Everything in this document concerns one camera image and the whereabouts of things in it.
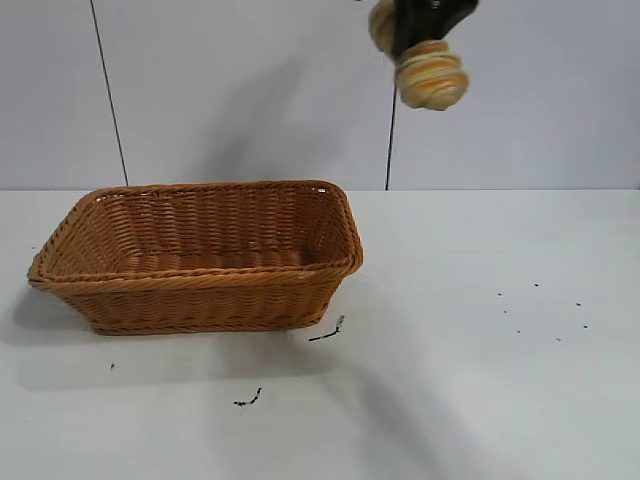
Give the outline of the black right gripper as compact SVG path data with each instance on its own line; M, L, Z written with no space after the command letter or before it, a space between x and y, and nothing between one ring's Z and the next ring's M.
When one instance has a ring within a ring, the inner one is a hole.
M391 58L420 42L444 39L478 8L478 0L395 0Z

